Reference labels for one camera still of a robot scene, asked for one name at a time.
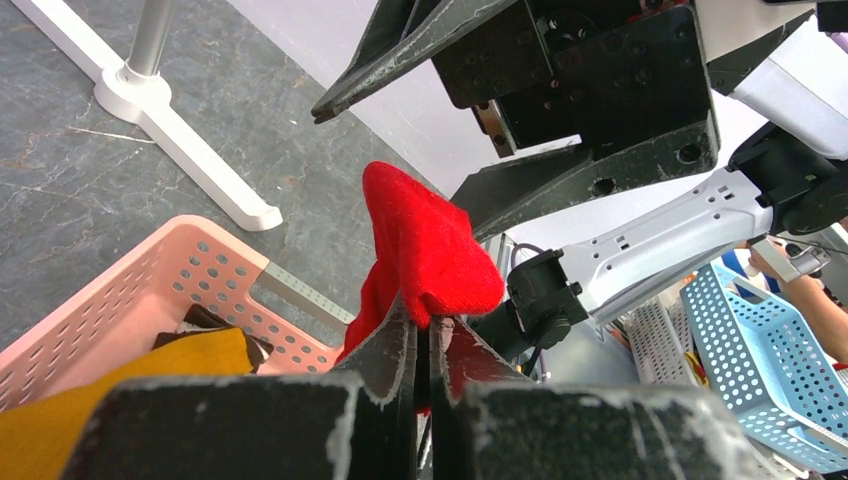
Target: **white stand base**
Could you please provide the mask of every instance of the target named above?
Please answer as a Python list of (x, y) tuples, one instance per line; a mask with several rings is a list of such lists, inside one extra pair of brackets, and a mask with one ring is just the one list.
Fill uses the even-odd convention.
[(94, 83), (94, 97), (121, 120), (141, 127), (241, 228), (283, 223), (170, 106), (162, 77), (138, 75), (62, 0), (12, 0)]

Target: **white stand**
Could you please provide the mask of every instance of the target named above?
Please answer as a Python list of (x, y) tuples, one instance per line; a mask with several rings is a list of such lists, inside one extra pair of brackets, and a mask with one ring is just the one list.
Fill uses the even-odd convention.
[(265, 203), (171, 108), (171, 89), (158, 74), (170, 0), (146, 0), (127, 62), (62, 0), (12, 3), (94, 81), (94, 96), (107, 112), (141, 127), (236, 224), (262, 231), (283, 222), (280, 209)]

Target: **screw hole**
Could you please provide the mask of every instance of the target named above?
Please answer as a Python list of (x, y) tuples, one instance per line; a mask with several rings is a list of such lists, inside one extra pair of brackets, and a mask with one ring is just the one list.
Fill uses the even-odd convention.
[(697, 162), (701, 158), (701, 155), (703, 155), (701, 147), (690, 143), (677, 151), (677, 160), (680, 163), (688, 165)]
[(596, 197), (603, 197), (612, 193), (613, 190), (615, 190), (615, 181), (611, 178), (601, 178), (592, 184), (590, 191)]

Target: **metal pole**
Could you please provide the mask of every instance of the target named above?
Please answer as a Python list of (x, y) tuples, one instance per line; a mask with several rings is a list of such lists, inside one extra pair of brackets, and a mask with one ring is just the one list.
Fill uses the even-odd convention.
[(139, 75), (156, 75), (174, 16), (172, 0), (145, 0), (127, 66)]

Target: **bolt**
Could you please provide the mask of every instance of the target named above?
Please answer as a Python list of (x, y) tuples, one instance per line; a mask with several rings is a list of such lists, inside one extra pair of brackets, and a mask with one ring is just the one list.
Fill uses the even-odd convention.
[(682, 59), (680, 59), (680, 67), (681, 68), (690, 68), (690, 67), (695, 65), (695, 61), (696, 61), (695, 55), (692, 55), (691, 53), (687, 53), (686, 55), (683, 56)]
[(630, 76), (627, 72), (621, 72), (615, 76), (612, 83), (618, 88), (624, 88), (633, 81), (633, 77)]
[(518, 34), (516, 40), (518, 40), (519, 45), (527, 45), (531, 40), (533, 40), (533, 33), (530, 32), (530, 30), (525, 30)]
[(617, 52), (622, 45), (621, 37), (616, 34), (607, 35), (607, 38), (604, 39), (604, 46), (607, 48), (607, 51), (610, 53)]
[(641, 83), (642, 85), (648, 83), (651, 78), (653, 78), (654, 72), (648, 67), (642, 67), (636, 72), (636, 81)]
[(558, 60), (562, 68), (569, 68), (574, 65), (574, 56), (568, 52), (560, 53)]
[(630, 45), (630, 53), (636, 57), (641, 57), (648, 53), (648, 47), (642, 42), (634, 42), (633, 45)]
[(495, 93), (506, 93), (509, 89), (509, 85), (506, 83), (506, 80), (502, 78), (495, 80), (495, 84), (492, 85), (492, 87), (495, 89)]
[(692, 36), (692, 25), (683, 25), (677, 29), (677, 38), (678, 40), (686, 40), (687, 38)]
[(578, 88), (576, 90), (573, 90), (571, 92), (571, 95), (568, 96), (568, 98), (570, 98), (571, 101), (574, 103), (580, 103), (584, 98), (586, 98), (586, 92)]
[(545, 78), (546, 73), (547, 73), (547, 70), (545, 69), (545, 67), (543, 67), (541, 65), (537, 65), (536, 67), (533, 67), (533, 70), (530, 71), (530, 78), (532, 78), (533, 80), (539, 81), (539, 80)]

